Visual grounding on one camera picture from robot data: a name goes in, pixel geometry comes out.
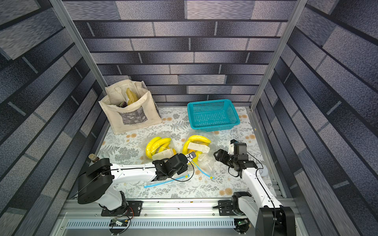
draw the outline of plastic bag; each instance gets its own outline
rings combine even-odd
[[[186,155],[193,151],[196,157],[191,162],[212,179],[215,163],[213,153],[216,151],[217,143],[218,137],[211,132],[191,131],[186,137],[181,153]]]
[[[142,140],[139,147],[149,160],[171,158],[176,152],[175,142],[169,132],[161,132]]]

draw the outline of floral tablecloth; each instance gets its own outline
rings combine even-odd
[[[240,118],[239,125],[234,126],[231,130],[213,132],[219,137],[217,150],[227,150],[230,140],[235,139],[239,142],[245,142],[247,144],[247,151],[264,164],[246,108],[236,107],[236,111]],[[110,127],[98,156],[100,158],[109,158],[111,163],[123,165],[143,164],[146,158],[144,157],[144,150],[138,144],[144,138],[163,131],[171,133],[176,147],[178,150],[181,150],[188,132],[192,131],[187,108],[163,107],[159,108],[159,112],[163,123],[158,125],[118,135],[114,135]],[[190,174],[193,173],[190,165],[188,172]],[[230,169],[230,173],[237,175],[233,169]],[[266,176],[263,179],[270,191],[276,195],[270,177]],[[210,179],[195,168],[194,176],[186,182],[173,181],[169,184],[144,188],[144,182],[139,181],[118,184],[114,186],[114,189],[123,191],[125,197],[128,199],[228,197],[234,191],[249,191],[240,177],[232,177],[228,174],[228,167],[217,161],[215,161],[214,179]]]

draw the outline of blue basket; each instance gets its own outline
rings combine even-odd
[[[240,124],[239,116],[229,99],[189,102],[188,115],[194,130],[229,130]]]

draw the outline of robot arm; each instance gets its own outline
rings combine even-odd
[[[79,176],[79,192],[77,202],[87,204],[97,202],[109,211],[124,212],[127,202],[121,192],[111,186],[132,181],[160,181],[182,174],[188,169],[187,157],[176,154],[169,159],[155,160],[142,165],[111,164],[103,158]]]
[[[247,184],[248,192],[234,192],[231,199],[232,211],[245,214],[255,227],[256,236],[295,236],[294,213],[290,207],[283,207],[261,178],[257,165],[248,160],[247,145],[231,140],[228,152],[218,150],[215,159],[234,168]]]

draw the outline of canvas tote bag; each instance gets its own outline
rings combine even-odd
[[[124,108],[116,106],[126,101],[127,88],[130,88],[138,96],[139,100]],[[108,95],[99,103],[108,117],[114,134],[163,122],[151,92],[147,90],[143,81],[122,80],[105,89]]]

